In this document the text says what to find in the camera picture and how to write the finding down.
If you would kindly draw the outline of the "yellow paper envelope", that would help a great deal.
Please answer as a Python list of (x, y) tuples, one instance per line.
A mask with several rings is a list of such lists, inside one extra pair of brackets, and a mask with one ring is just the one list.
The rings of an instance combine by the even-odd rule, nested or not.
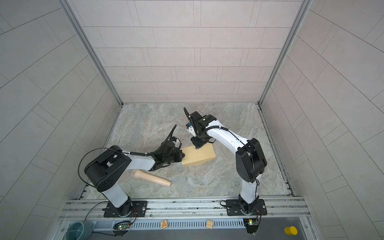
[(196, 149), (194, 146), (182, 148), (185, 156), (182, 159), (183, 167), (199, 166), (216, 158), (213, 145), (205, 144), (203, 147)]

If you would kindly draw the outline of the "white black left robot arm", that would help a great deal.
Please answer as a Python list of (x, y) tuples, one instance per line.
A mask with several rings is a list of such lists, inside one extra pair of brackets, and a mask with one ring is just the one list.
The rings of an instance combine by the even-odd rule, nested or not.
[(120, 187), (119, 178), (127, 170), (153, 172), (171, 163), (181, 162), (185, 156), (181, 146), (182, 143), (176, 137), (164, 141), (155, 152), (149, 154), (124, 152), (114, 145), (87, 164), (84, 173), (94, 188), (112, 204), (113, 210), (125, 216), (130, 211), (131, 199)]

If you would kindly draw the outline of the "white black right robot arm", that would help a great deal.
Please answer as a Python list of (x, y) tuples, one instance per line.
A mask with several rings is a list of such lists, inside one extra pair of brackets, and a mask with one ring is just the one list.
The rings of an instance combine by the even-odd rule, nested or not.
[(196, 149), (202, 148), (210, 139), (215, 139), (235, 155), (236, 170), (242, 178), (240, 209), (246, 215), (257, 211), (258, 188), (267, 166), (260, 142), (255, 138), (248, 140), (235, 134), (212, 115), (201, 116), (198, 112), (190, 114), (186, 108), (184, 112), (189, 120), (187, 129), (193, 135), (191, 142)]

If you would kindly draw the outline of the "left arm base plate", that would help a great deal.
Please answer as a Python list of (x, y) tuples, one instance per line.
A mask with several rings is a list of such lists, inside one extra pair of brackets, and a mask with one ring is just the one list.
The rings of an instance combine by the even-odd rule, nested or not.
[(147, 201), (132, 201), (128, 200), (126, 203), (116, 208), (112, 203), (108, 202), (107, 206), (103, 208), (104, 218), (128, 218), (128, 217), (144, 217), (147, 210)]

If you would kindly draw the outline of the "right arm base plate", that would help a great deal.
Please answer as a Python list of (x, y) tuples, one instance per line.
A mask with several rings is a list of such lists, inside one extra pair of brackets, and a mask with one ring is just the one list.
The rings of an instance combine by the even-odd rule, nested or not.
[(242, 198), (220, 201), (220, 205), (227, 210), (228, 216), (266, 216), (268, 214), (265, 201), (256, 199), (251, 204)]

